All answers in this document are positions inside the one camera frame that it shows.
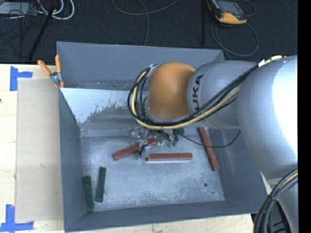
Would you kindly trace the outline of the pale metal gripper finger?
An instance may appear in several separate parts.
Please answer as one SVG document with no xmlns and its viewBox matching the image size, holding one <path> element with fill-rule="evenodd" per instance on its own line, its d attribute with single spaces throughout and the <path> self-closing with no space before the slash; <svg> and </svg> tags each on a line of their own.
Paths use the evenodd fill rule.
<svg viewBox="0 0 311 233">
<path fill-rule="evenodd" d="M 143 132 L 144 130 L 142 129 L 133 129 L 130 132 L 130 142 L 137 142 L 143 139 Z"/>
<path fill-rule="evenodd" d="M 138 159 L 141 160 L 148 157 L 150 154 L 151 147 L 152 147 L 151 144 L 145 144 L 141 146 L 138 151 Z"/>
</svg>

